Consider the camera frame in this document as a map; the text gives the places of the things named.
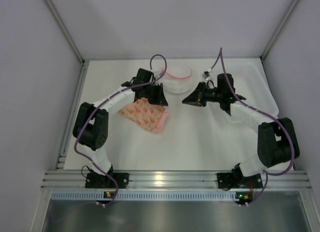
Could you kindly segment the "floral orange bra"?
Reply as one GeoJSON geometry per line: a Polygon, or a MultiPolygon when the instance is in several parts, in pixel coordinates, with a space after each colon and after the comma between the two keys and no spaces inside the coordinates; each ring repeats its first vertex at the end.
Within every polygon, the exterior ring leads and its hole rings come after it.
{"type": "Polygon", "coordinates": [[[164,106],[150,104],[146,98],[142,98],[124,106],[118,113],[140,128],[152,132],[165,109],[164,106]]]}

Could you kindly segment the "white mesh laundry bag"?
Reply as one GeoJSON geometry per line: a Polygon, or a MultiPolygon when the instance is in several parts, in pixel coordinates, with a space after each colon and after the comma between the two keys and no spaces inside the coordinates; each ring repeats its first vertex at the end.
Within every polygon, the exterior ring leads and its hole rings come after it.
{"type": "Polygon", "coordinates": [[[161,81],[167,92],[182,94],[192,88],[192,76],[193,70],[190,66],[182,63],[171,63],[161,81]]]}

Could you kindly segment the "pink cloth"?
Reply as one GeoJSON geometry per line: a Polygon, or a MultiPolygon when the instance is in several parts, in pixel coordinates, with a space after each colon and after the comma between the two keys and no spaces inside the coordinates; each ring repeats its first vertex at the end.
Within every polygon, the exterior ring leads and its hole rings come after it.
{"type": "Polygon", "coordinates": [[[160,119],[158,120],[157,125],[155,126],[155,128],[152,130],[152,132],[154,133],[160,133],[163,131],[164,126],[166,124],[166,120],[169,116],[169,111],[167,109],[165,109],[160,117],[160,119]]]}

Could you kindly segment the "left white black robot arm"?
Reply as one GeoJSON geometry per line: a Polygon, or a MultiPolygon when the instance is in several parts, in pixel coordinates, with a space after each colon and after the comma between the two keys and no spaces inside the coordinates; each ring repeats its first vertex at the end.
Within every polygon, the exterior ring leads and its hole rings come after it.
{"type": "Polygon", "coordinates": [[[109,118],[126,105],[147,99],[152,105],[167,106],[160,79],[165,71],[153,72],[138,69],[137,75],[122,83],[113,94],[94,102],[80,105],[73,127],[74,151],[88,159],[94,172],[107,175],[112,168],[102,147],[108,138],[109,118]]]}

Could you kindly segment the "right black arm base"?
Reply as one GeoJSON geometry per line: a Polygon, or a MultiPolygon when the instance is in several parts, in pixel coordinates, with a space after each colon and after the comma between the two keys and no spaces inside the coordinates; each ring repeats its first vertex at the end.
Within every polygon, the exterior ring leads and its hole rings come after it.
{"type": "Polygon", "coordinates": [[[262,178],[260,174],[244,177],[239,168],[234,168],[231,172],[220,172],[216,174],[219,189],[230,190],[234,188],[262,188],[262,178]]]}

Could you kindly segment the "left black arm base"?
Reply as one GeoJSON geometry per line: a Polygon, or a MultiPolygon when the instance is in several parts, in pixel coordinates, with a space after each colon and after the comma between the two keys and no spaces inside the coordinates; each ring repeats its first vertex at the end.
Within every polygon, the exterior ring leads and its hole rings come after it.
{"type": "MultiPolygon", "coordinates": [[[[120,189],[124,189],[129,184],[129,174],[115,172],[111,174],[120,189]]],[[[86,175],[85,188],[115,188],[116,184],[107,176],[90,172],[86,175]]]]}

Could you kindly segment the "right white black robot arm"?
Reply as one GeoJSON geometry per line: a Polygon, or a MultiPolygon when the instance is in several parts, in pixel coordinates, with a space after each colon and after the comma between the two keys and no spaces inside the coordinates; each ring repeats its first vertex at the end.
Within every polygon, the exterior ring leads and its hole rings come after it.
{"type": "Polygon", "coordinates": [[[257,134],[256,153],[235,165],[232,170],[235,176],[250,177],[285,162],[292,167],[300,156],[293,122],[289,118],[277,119],[244,101],[245,97],[236,94],[232,75],[226,73],[217,76],[217,86],[213,88],[207,82],[198,83],[182,103],[196,107],[205,107],[208,102],[218,103],[224,112],[257,134]]]}

